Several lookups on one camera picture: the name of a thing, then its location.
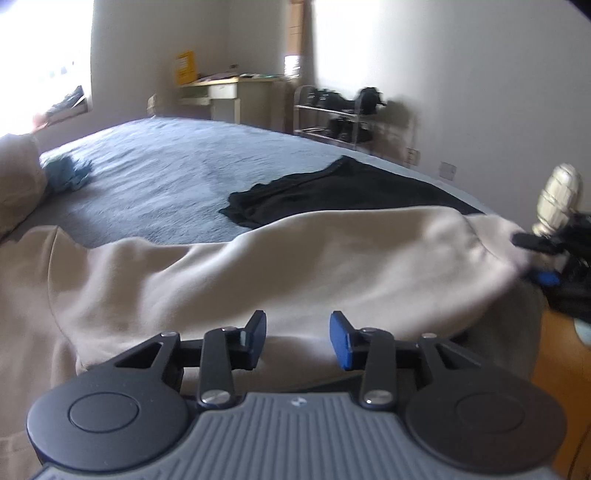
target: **metal shoe rack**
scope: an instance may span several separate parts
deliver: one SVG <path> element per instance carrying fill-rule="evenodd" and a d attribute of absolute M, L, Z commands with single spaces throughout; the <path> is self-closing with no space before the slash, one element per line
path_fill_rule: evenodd
<path fill-rule="evenodd" d="M 326 108 L 318 108 L 315 106 L 305 105 L 302 100 L 306 100 L 308 94 L 316 88 L 313 85 L 302 85 L 300 86 L 294 94 L 294 135 L 298 135 L 300 137 L 306 137 L 311 140 L 320 141 L 323 143 L 329 143 L 332 145 L 336 145 L 338 147 L 345 147 L 350 148 L 351 150 L 362 150 L 367 151 L 369 153 L 373 150 L 373 145 L 375 139 L 369 140 L 367 142 L 358 143 L 359 138 L 359 127 L 361 124 L 367 124 L 370 126 L 372 130 L 372 134 L 375 132 L 374 130 L 374 117 L 375 115 L 362 115 L 361 114 L 361 102 L 363 97 L 360 96 L 357 98 L 355 102 L 355 111 L 354 112 L 342 112 L 338 110 L 327 110 Z M 308 127 L 308 128 L 301 128 L 301 112 L 304 111 L 312 111 L 316 114 L 314 115 L 314 124 L 315 127 Z M 352 140 L 351 142 L 346 142 L 344 140 L 339 140 L 338 138 L 332 138 L 327 136 L 324 132 L 326 130 L 325 126 L 322 126 L 321 122 L 327 122 L 327 118 L 331 116 L 341 116 L 351 120 L 353 123 L 353 133 L 352 133 Z"/>

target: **round black pad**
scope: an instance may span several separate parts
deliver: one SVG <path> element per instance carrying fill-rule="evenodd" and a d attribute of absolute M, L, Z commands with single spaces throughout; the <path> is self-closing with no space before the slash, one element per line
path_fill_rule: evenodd
<path fill-rule="evenodd" d="M 548 462 L 566 419 L 552 397 L 502 371 L 449 371 L 409 402 L 415 440 L 457 468 L 508 475 Z"/>
<path fill-rule="evenodd" d="M 138 416 L 137 402 L 119 393 L 95 393 L 77 400 L 70 421 L 91 433 L 109 433 L 129 425 Z"/>
<path fill-rule="evenodd" d="M 185 401 L 149 369 L 96 367 L 35 402 L 38 456 L 77 471 L 123 471 L 171 449 L 189 425 Z"/>

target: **desk drawer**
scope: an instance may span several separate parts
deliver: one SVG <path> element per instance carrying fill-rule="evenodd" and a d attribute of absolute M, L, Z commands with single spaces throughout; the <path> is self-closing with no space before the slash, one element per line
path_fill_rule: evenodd
<path fill-rule="evenodd" d="M 236 98 L 238 89 L 236 83 L 228 83 L 227 85 L 211 85 L 209 87 L 210 98 Z"/>

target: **wooden floor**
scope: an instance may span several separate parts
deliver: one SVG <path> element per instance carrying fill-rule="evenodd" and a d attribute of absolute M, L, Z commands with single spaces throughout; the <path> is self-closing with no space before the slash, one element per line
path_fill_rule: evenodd
<path fill-rule="evenodd" d="M 581 343 L 570 318 L 554 312 L 544 315 L 533 382 L 558 400 L 566 412 L 567 435 L 554 462 L 556 471 L 566 478 L 591 424 L 591 349 Z"/>

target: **pillow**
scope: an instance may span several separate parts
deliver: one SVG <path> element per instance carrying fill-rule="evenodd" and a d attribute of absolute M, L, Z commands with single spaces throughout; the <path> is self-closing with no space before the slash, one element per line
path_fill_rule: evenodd
<path fill-rule="evenodd" d="M 0 137 L 0 236 L 35 209 L 46 185 L 33 136 Z"/>

